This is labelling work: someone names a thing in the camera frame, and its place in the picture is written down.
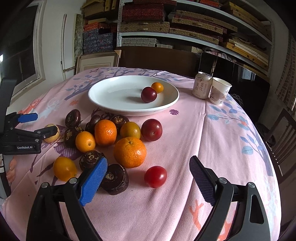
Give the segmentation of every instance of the tablecloth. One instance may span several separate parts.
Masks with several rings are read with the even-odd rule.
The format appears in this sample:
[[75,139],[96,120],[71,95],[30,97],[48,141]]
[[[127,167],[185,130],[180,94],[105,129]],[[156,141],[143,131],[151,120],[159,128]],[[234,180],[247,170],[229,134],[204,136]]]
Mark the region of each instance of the tablecloth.
[[[180,98],[161,113],[129,118],[139,126],[155,118],[163,126],[163,135],[155,142],[144,141],[147,157],[140,167],[127,170],[129,187],[126,191],[111,196],[99,190],[85,206],[101,238],[105,241],[193,240],[212,208],[204,201],[189,170],[190,157],[197,155],[218,177],[225,177],[234,184],[246,185],[250,181],[256,184],[267,213],[271,240],[276,241],[281,206],[275,172],[256,128],[230,95],[222,106],[215,106],[191,94],[194,80],[189,78],[147,69],[91,69],[56,85],[20,111],[36,112],[38,119],[20,124],[18,128],[33,131],[54,123],[63,133],[65,116],[72,109],[80,110],[83,128],[94,114],[110,119],[114,114],[101,111],[89,101],[87,94],[98,81],[121,75],[162,79],[178,88]],[[12,194],[3,205],[3,215],[20,240],[25,240],[30,209],[40,185],[43,182],[63,184],[54,176],[54,160],[59,156],[69,157],[75,162],[78,175],[81,173],[78,165],[81,153],[66,148],[62,138],[50,144],[44,142],[41,149],[37,155],[16,156],[16,179]],[[109,164],[115,163],[113,146],[97,149],[105,154]],[[168,178],[162,187],[153,189],[145,185],[143,176],[155,165],[166,168]],[[235,203],[231,205],[219,241],[227,237],[235,206]],[[64,204],[61,210],[70,237],[77,240]]]

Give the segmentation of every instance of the beverage can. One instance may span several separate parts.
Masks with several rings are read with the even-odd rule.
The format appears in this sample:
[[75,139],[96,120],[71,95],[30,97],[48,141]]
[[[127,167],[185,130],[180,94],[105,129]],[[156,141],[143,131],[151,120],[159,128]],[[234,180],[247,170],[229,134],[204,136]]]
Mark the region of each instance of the beverage can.
[[209,97],[209,93],[212,86],[212,76],[209,74],[198,72],[195,76],[194,86],[192,89],[192,94],[200,99],[206,99]]

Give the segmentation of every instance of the patterned curtain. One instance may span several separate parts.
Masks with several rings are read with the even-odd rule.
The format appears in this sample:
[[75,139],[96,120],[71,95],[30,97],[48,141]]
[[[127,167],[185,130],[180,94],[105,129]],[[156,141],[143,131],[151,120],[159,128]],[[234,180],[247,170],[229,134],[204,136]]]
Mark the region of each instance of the patterned curtain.
[[280,82],[276,89],[276,94],[289,110],[295,111],[296,102],[296,73],[295,73],[295,39],[289,32],[288,49],[286,62]]

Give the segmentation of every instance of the white plate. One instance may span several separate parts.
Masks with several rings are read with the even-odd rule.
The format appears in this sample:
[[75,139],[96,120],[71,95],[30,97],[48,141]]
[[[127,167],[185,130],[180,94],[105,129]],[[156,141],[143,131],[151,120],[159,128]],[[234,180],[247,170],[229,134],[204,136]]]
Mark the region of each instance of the white plate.
[[[155,101],[145,103],[141,99],[141,92],[154,82],[163,85],[162,93],[157,94]],[[124,75],[102,80],[89,90],[91,102],[107,112],[126,115],[142,116],[161,112],[179,99],[179,91],[163,80],[139,75]]]

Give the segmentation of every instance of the plate rim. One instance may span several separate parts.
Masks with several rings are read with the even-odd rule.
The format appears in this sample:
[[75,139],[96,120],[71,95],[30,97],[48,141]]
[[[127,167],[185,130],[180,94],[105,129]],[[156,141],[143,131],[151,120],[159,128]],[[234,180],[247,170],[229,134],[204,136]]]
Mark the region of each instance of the plate rim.
[[164,80],[162,80],[162,79],[158,79],[158,78],[156,78],[156,77],[154,77],[154,76],[142,76],[142,77],[154,78],[154,79],[156,79],[156,80],[160,80],[160,81],[166,82],[167,84],[170,84],[170,85],[171,85],[171,86],[177,91],[177,93],[178,93],[178,96],[177,96],[177,98],[176,98],[174,101],[172,101],[171,103],[166,104],[166,105],[162,105],[162,106],[158,106],[158,107],[153,107],[153,108],[148,108],[148,109],[114,109],[114,108],[106,107],[106,106],[103,106],[103,105],[100,105],[100,104],[94,102],[94,101],[91,99],[91,97],[89,96],[89,93],[90,93],[91,89],[92,89],[96,84],[99,84],[99,83],[101,83],[102,81],[105,81],[105,80],[107,81],[107,80],[112,79],[112,78],[118,78],[118,77],[123,77],[123,76],[140,77],[139,75],[121,75],[121,76],[114,76],[114,77],[110,77],[110,78],[106,78],[106,79],[104,79],[104,80],[101,80],[101,81],[95,83],[95,84],[89,89],[88,94],[87,94],[89,100],[90,100],[93,104],[95,104],[95,105],[97,105],[97,106],[99,106],[99,107],[102,107],[102,108],[105,108],[105,109],[108,109],[108,110],[112,110],[112,111],[115,111],[115,112],[130,112],[130,113],[137,113],[137,112],[153,112],[153,111],[158,111],[158,110],[166,109],[166,108],[172,106],[173,104],[175,104],[175,103],[178,101],[179,97],[180,97],[179,90],[178,90],[175,86],[173,86],[171,83],[169,83],[169,82],[167,82],[167,81],[164,81]]

